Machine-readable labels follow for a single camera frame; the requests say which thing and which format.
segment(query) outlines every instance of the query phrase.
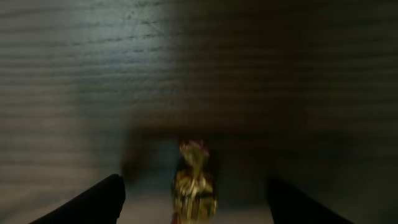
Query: wooden surface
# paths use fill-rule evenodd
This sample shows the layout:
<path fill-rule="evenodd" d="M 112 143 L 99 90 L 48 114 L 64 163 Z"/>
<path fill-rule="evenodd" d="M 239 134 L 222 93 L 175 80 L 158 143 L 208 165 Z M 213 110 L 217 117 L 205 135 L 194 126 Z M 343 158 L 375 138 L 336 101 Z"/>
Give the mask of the wooden surface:
<path fill-rule="evenodd" d="M 270 172 L 355 223 L 397 223 L 397 10 L 0 1 L 0 223 L 32 221 L 121 173 L 137 139 L 156 141 L 119 223 L 168 222 L 181 135 L 222 155 L 215 223 L 272 222 Z"/>

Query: wrapped candy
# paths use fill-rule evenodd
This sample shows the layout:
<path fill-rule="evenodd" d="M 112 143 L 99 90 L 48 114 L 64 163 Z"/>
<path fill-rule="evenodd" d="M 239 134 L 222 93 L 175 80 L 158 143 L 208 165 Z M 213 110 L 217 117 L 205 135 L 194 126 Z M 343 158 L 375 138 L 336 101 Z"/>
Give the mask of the wrapped candy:
<path fill-rule="evenodd" d="M 182 141 L 180 160 L 172 184 L 172 224 L 208 220 L 215 214 L 215 177 L 209 168 L 210 154 L 203 141 Z"/>

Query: black object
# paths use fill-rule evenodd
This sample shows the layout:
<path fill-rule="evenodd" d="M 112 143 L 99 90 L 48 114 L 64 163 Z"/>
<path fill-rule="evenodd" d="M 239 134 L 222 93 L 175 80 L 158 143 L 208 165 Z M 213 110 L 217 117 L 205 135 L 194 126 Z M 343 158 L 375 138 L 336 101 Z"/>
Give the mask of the black object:
<path fill-rule="evenodd" d="M 274 224 L 351 224 L 291 184 L 276 177 L 269 179 L 267 199 Z"/>
<path fill-rule="evenodd" d="M 115 224 L 125 199 L 123 178 L 113 174 L 31 224 Z"/>

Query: table top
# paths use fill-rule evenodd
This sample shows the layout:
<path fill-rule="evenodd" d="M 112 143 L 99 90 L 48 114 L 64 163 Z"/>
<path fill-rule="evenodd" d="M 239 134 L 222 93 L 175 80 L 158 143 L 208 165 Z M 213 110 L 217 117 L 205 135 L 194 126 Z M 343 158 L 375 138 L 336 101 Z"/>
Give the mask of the table top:
<path fill-rule="evenodd" d="M 0 222 L 32 221 L 135 164 L 119 223 L 168 222 L 188 137 L 221 156 L 215 223 L 272 222 L 269 174 L 355 223 L 397 223 L 397 10 L 0 1 Z"/>

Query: gold candy wrapper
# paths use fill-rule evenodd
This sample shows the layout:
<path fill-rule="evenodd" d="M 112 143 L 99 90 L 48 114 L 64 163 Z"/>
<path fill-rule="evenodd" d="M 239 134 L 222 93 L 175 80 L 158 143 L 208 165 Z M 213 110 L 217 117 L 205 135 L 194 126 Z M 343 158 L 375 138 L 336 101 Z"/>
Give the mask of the gold candy wrapper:
<path fill-rule="evenodd" d="M 172 224 L 209 220 L 216 213 L 214 174 L 208 167 L 210 154 L 203 141 L 180 143 L 180 160 L 172 184 Z"/>

